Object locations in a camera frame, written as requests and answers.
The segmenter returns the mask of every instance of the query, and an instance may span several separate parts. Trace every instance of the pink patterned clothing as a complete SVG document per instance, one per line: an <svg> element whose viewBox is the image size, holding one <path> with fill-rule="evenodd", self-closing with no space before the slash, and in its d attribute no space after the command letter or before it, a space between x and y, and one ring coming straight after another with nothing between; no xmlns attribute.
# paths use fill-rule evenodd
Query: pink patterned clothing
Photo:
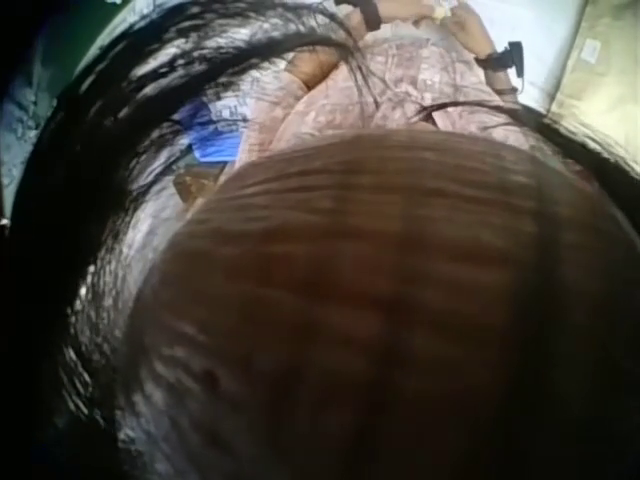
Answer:
<svg viewBox="0 0 640 480"><path fill-rule="evenodd" d="M428 38L387 39L365 47L364 55L370 68L367 81L354 80L354 71L342 63L308 91L295 76L282 72L276 84L255 99L234 168L321 135L406 127L418 121L416 114L423 106L454 100L501 102L469 54L445 50ZM484 108L449 108L434 113L433 120L440 130L489 137L523 149L537 143L506 116ZM560 160L551 161L562 168Z"/></svg>

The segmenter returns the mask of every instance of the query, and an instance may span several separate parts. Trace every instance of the black watch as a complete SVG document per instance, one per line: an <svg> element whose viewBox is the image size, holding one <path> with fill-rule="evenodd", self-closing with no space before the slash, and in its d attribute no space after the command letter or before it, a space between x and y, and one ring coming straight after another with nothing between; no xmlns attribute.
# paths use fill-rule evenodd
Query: black watch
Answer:
<svg viewBox="0 0 640 480"><path fill-rule="evenodd" d="M515 67L518 78L522 78L524 75L524 55L521 42L509 42L509 46L503 51L475 60L483 70L503 72Z"/></svg>
<svg viewBox="0 0 640 480"><path fill-rule="evenodd" d="M359 9L368 32L376 32L382 27L382 18L375 0L336 0L335 4L351 5Z"/></svg>

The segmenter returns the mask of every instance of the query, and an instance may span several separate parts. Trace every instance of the hand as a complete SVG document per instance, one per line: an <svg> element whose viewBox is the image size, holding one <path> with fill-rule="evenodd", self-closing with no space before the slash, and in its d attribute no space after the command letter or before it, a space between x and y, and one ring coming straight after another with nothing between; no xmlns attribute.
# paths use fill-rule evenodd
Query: hand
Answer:
<svg viewBox="0 0 640 480"><path fill-rule="evenodd" d="M471 55L485 58L496 51L496 46L482 18L468 3L459 3L451 9L451 16L440 22Z"/></svg>
<svg viewBox="0 0 640 480"><path fill-rule="evenodd" d="M435 12L432 0L376 0L376 5L382 23L420 21Z"/></svg>

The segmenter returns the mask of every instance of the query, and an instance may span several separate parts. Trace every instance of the blue object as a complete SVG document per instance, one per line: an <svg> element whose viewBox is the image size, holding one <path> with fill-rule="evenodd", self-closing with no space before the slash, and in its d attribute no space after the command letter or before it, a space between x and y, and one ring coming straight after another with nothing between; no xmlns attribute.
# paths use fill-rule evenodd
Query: blue object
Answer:
<svg viewBox="0 0 640 480"><path fill-rule="evenodd" d="M200 162L233 162L238 156L242 132L240 121L232 119L216 122L211 109L202 98L197 98L177 113L193 154Z"/></svg>

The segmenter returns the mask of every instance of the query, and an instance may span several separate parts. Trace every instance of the wrist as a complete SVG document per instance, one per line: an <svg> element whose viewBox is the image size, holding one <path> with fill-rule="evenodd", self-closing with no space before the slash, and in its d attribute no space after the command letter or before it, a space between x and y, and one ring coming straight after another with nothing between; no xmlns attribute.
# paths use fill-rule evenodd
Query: wrist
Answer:
<svg viewBox="0 0 640 480"><path fill-rule="evenodd" d="M473 54L474 57L476 57L478 60L484 60L488 57L490 57L491 55L494 55L496 53L498 53L498 49L496 48L495 44L491 41L481 45L478 48L474 48L473 52L471 52Z"/></svg>

